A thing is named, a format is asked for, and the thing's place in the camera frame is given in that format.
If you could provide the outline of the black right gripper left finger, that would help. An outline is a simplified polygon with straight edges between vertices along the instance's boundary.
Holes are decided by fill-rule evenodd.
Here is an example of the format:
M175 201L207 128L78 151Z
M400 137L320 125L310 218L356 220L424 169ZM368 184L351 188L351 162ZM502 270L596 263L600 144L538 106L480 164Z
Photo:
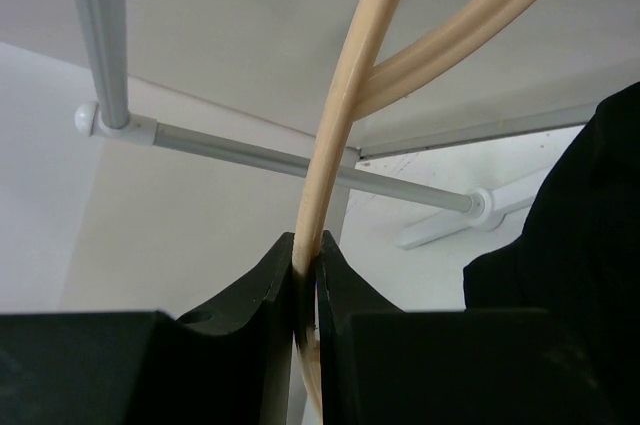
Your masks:
M5 424L283 424L293 237L178 318L160 311L1 319Z

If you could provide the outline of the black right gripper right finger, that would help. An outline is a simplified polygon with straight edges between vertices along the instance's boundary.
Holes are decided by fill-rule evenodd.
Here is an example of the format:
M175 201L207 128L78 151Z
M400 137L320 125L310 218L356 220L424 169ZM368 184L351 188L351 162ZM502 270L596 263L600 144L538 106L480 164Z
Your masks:
M596 424L586 354L538 310L405 312L330 234L316 262L327 424Z

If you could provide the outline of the beige wooden hanger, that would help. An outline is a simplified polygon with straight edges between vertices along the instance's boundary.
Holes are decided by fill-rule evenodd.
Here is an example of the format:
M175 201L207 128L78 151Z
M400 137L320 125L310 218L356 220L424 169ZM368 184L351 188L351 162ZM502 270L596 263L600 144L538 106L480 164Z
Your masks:
M292 250L297 299L295 340L303 382L315 409L322 408L322 391L312 263L320 252L329 201L353 123L444 74L535 1L471 0L440 28L377 64L399 0L359 0L326 97Z

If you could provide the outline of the black trousers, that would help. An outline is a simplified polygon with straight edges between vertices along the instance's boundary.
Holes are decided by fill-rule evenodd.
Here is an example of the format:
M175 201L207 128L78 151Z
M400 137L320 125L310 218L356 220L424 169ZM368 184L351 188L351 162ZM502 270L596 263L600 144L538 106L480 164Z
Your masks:
M541 308L639 421L639 86L604 99L546 176L520 236L463 270L469 309Z

